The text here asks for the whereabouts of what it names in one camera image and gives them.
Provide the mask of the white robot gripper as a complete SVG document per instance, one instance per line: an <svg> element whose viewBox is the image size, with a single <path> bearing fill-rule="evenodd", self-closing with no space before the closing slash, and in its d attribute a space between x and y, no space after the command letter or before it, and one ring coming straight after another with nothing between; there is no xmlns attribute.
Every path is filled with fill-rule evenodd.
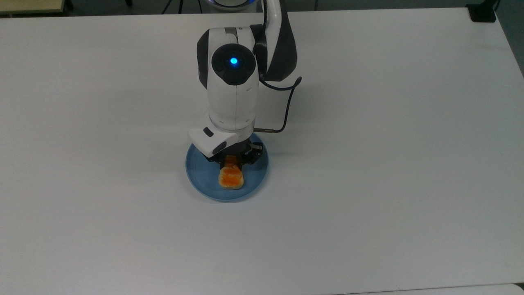
<svg viewBox="0 0 524 295"><path fill-rule="evenodd" d="M198 123L189 129L191 143L206 157L208 162L223 166L226 154L219 153L241 141L242 129L224 129L217 127L209 116L202 116ZM240 164L253 165L264 153L262 142L242 142Z"/></svg>

